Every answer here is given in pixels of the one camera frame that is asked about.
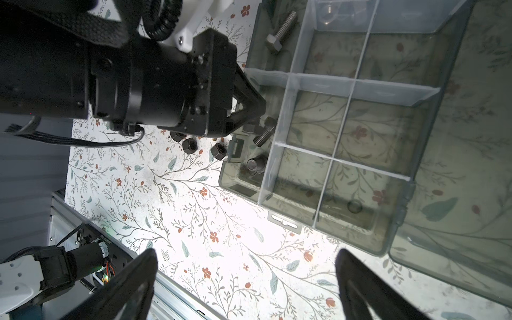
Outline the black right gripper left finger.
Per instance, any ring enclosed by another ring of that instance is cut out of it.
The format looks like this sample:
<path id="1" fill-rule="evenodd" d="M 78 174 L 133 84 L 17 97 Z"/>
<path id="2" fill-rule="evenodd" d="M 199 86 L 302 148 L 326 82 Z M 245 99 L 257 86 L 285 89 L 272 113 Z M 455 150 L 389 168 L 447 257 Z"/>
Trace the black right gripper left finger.
<path id="1" fill-rule="evenodd" d="M 147 249 L 98 292 L 64 315 L 64 319 L 146 319 L 151 307 L 157 253 Z"/>

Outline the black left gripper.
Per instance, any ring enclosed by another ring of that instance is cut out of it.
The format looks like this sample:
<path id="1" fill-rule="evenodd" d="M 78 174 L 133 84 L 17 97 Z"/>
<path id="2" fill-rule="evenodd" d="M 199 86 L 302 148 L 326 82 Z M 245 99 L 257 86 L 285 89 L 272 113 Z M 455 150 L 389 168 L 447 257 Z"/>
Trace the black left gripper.
<path id="1" fill-rule="evenodd" d="M 242 108 L 229 114 L 232 99 Z M 120 48 L 58 31 L 1 36 L 1 112 L 85 119 L 132 134 L 136 125 L 221 137 L 255 121 L 266 101 L 216 30 L 190 53 L 139 38 Z"/>

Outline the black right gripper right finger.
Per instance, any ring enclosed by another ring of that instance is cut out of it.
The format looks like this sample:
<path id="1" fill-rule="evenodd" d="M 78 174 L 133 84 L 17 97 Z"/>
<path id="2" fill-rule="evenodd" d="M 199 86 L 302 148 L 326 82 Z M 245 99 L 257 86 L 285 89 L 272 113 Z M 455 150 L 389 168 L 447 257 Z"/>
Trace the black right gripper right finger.
<path id="1" fill-rule="evenodd" d="M 370 309 L 380 319 L 428 318 L 346 249 L 337 254 L 335 273 L 346 319 L 371 319 Z"/>

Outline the black hex bolt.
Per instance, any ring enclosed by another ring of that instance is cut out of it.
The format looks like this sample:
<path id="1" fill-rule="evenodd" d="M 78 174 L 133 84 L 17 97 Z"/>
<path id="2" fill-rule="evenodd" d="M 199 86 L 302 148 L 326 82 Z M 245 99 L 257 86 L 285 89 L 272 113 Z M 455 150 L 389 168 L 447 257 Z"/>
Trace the black hex bolt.
<path id="1" fill-rule="evenodd" d="M 265 120 L 264 127 L 259 135 L 257 135 L 253 142 L 257 147 L 262 147 L 269 138 L 275 133 L 277 127 L 277 120 L 273 117 L 268 117 Z"/>
<path id="2" fill-rule="evenodd" d="M 267 157 L 259 155 L 251 158 L 246 162 L 246 168 L 251 175 L 262 174 L 265 172 L 267 166 Z"/>

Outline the silver hex bolt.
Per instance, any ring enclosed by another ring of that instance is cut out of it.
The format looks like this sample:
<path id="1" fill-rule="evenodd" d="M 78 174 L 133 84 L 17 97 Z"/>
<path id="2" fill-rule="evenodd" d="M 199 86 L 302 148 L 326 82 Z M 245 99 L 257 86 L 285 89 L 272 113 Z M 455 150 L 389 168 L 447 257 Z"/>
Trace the silver hex bolt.
<path id="1" fill-rule="evenodd" d="M 285 18 L 285 20 L 282 22 L 282 24 L 279 26 L 277 31 L 275 33 L 270 33 L 266 39 L 265 39 L 265 45 L 267 49 L 277 55 L 282 47 L 283 43 L 286 40 L 286 38 L 291 33 L 292 29 L 294 28 L 295 24 L 298 20 L 298 14 L 296 11 L 290 11 Z"/>

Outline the translucent green organizer box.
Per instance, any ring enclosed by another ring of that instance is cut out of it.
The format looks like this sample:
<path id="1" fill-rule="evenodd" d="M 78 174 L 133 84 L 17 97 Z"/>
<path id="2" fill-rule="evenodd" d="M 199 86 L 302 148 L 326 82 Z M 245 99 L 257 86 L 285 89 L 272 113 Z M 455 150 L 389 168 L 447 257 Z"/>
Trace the translucent green organizer box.
<path id="1" fill-rule="evenodd" d="M 510 306 L 511 2 L 368 1 L 357 26 L 320 25 L 317 2 L 259 5 L 246 72 L 277 127 L 262 147 L 235 134 L 221 186 Z"/>

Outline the shiny silver nut pair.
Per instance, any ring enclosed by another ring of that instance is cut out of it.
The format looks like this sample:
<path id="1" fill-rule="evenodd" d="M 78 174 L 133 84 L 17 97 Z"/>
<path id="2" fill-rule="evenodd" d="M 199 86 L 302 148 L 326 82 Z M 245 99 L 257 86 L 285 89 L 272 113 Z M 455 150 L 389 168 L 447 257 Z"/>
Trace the shiny silver nut pair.
<path id="1" fill-rule="evenodd" d="M 320 1 L 315 5 L 317 20 L 325 26 L 357 26 L 366 22 L 368 1 Z"/>

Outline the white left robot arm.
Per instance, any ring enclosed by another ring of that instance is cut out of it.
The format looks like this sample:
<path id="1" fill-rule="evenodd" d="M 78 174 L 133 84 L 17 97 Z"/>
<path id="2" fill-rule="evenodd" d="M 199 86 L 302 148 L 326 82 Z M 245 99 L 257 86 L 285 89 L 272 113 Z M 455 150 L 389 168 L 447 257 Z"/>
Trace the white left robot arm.
<path id="1" fill-rule="evenodd" d="M 38 131 L 44 117 L 108 122 L 137 143 L 153 125 L 225 137 L 260 118 L 266 102 L 237 63 L 237 48 L 195 30 L 212 1 L 116 1 L 118 20 L 95 1 L 1 2 L 1 112 L 28 115 L 5 134 L 53 145 L 89 141 Z"/>

